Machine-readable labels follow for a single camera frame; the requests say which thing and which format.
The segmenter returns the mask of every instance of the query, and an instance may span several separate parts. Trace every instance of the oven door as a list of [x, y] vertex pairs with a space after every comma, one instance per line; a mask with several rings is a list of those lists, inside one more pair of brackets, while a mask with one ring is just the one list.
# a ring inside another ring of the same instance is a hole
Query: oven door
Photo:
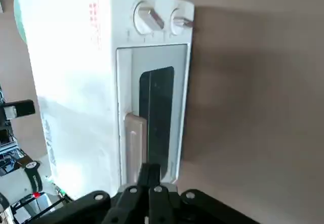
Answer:
[[[141, 163], [145, 161], [161, 165], [163, 182], [176, 180], [184, 117], [186, 62], [186, 44], [117, 49], [123, 183], [134, 183]], [[147, 128], [142, 127], [145, 120]]]

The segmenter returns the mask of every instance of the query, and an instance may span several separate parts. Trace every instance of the oven window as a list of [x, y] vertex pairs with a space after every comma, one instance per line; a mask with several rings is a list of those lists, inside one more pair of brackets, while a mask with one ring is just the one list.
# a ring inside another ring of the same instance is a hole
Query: oven window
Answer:
[[147, 120], [147, 159], [168, 170], [174, 68], [144, 72], [140, 77], [139, 115]]

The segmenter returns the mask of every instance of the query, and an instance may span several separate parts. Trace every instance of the black mount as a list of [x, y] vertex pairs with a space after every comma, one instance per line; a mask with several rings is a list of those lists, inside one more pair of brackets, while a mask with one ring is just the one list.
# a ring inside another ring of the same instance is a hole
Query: black mount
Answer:
[[160, 183], [160, 165], [144, 163], [136, 185], [113, 198], [92, 192], [45, 215], [32, 224], [257, 224], [242, 213], [199, 190], [178, 195], [176, 187]]

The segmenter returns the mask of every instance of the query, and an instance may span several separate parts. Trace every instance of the door handle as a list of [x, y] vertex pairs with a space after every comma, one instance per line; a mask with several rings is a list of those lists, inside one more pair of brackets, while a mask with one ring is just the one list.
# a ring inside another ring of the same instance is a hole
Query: door handle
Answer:
[[137, 181], [142, 163], [147, 161], [147, 120], [128, 113], [126, 128], [126, 176], [127, 183]]

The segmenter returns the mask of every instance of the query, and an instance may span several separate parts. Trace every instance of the beige wall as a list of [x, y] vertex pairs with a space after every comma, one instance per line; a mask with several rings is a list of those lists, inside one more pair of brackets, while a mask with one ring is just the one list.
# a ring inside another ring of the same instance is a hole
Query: beige wall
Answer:
[[[191, 1], [180, 189], [199, 188], [263, 223], [323, 223], [324, 0]], [[35, 99], [10, 12], [0, 15], [0, 55], [6, 97]], [[28, 153], [43, 152], [37, 115], [14, 127]]]

